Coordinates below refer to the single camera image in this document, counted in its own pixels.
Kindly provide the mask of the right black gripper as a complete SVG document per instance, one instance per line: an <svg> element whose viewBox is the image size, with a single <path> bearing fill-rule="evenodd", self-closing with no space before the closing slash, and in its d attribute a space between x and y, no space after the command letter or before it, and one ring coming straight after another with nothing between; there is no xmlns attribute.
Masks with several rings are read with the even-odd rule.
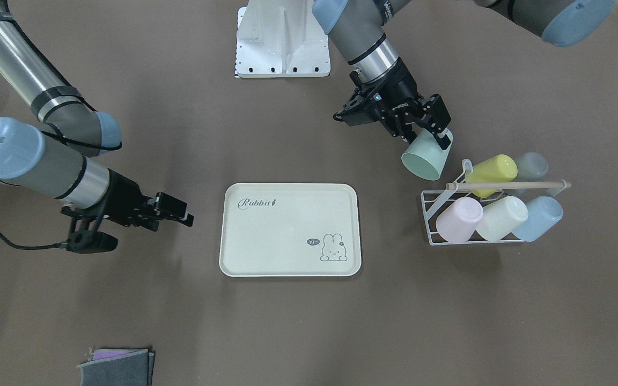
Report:
<svg viewBox="0 0 618 386"><path fill-rule="evenodd" d="M155 215L148 217L152 208ZM65 248L78 254L109 252L116 249L118 240L112 235L99 231L101 222L106 219L125 227L137 226L156 232L159 221L170 220L187 227L194 224L194 216L187 212L187 203L163 191L154 198L142 195L134 181L114 171L106 194L95 205L74 209L67 204L61 213L71 217L71 225Z"/></svg>

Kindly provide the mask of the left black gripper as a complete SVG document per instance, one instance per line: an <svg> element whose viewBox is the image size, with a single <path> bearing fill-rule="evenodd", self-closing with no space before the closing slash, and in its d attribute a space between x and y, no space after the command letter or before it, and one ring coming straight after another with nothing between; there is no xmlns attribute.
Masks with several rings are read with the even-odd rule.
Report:
<svg viewBox="0 0 618 386"><path fill-rule="evenodd" d="M380 122L392 137L401 137L407 143L417 138L416 124L429 132L443 151L451 146L451 116L442 96L423 99L401 58L378 80L364 83L356 70L351 71L350 78L356 88L343 110L334 113L334 120L351 127Z"/></svg>

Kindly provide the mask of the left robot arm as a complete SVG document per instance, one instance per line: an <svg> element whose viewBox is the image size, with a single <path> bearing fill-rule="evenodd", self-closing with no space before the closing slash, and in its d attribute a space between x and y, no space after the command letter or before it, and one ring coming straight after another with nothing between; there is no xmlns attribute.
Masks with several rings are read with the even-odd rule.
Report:
<svg viewBox="0 0 618 386"><path fill-rule="evenodd" d="M380 122L392 137L412 143L414 127L427 132L446 151L451 122L439 94L423 97L383 26L407 5L405 1L316 1L312 14L346 59L356 86L336 121L346 125ZM613 1L478 1L553 46L568 47L596 30Z"/></svg>

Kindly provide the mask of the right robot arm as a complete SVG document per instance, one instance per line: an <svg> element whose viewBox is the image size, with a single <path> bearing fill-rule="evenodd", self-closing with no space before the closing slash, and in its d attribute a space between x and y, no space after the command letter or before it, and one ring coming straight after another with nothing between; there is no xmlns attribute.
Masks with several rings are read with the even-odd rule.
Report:
<svg viewBox="0 0 618 386"><path fill-rule="evenodd" d="M21 186L61 201L70 217L67 239L51 244L73 253L113 251L118 240L100 231L103 220L156 232L162 220L191 227L184 201L162 191L143 195L135 181L96 161L122 148L108 113L91 107L30 41L0 1L0 74L39 120L0 117L0 184Z"/></svg>

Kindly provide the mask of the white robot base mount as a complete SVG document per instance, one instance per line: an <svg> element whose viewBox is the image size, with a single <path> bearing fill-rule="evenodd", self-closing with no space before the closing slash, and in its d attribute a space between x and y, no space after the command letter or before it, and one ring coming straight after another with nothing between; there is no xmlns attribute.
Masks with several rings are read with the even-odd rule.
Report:
<svg viewBox="0 0 618 386"><path fill-rule="evenodd" d="M329 76L328 36L312 1L250 1L237 13L235 76Z"/></svg>

